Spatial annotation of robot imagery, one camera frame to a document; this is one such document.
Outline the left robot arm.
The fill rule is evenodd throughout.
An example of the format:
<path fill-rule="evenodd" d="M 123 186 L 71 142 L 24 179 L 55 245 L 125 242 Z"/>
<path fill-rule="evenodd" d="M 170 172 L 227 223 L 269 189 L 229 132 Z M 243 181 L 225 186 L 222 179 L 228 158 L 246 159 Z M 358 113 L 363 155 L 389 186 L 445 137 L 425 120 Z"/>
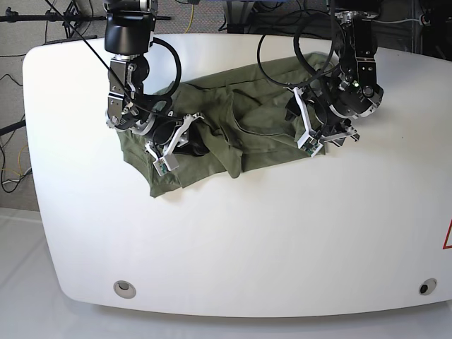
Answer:
<path fill-rule="evenodd" d="M 383 88 L 377 83 L 378 49 L 371 21 L 379 15 L 379 1 L 327 1 L 327 10 L 308 10 L 293 39 L 297 59 L 311 78 L 293 85 L 288 117 L 301 117 L 304 133 L 297 146 L 315 156 L 326 143 L 342 146 L 346 138 L 359 140 L 352 120 L 373 114 L 380 106 Z M 299 38 L 308 24 L 321 16 L 333 18 L 334 66 L 315 69 L 303 56 Z"/>

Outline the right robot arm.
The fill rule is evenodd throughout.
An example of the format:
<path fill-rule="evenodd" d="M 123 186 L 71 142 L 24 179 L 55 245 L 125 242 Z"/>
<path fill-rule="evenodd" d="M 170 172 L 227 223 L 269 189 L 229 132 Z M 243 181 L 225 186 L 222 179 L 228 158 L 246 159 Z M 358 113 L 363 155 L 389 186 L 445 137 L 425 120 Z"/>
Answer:
<path fill-rule="evenodd" d="M 109 64 L 109 96 L 106 122 L 124 147 L 136 146 L 155 157 L 183 154 L 200 157 L 208 148 L 194 127 L 201 118 L 197 109 L 178 101 L 182 63 L 176 49 L 154 36 L 156 1 L 104 1 L 105 50 L 113 55 Z M 176 76 L 154 94 L 145 92 L 150 74 L 146 53 L 154 46 L 166 49 L 174 59 Z"/>

